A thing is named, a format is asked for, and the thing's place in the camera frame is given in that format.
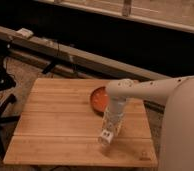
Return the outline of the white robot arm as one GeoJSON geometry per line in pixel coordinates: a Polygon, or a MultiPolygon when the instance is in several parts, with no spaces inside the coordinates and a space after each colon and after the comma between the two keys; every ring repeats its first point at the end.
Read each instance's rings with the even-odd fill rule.
{"type": "Polygon", "coordinates": [[[109,144],[118,135],[131,98],[164,107],[158,171],[194,171],[194,76],[136,83],[114,80],[106,85],[108,105],[99,139],[109,144]]]}

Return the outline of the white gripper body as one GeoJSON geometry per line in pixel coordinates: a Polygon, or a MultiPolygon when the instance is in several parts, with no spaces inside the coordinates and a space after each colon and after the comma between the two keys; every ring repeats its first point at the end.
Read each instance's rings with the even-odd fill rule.
{"type": "Polygon", "coordinates": [[[110,99],[104,111],[102,129],[112,132],[117,136],[121,129],[126,101],[110,99]]]}

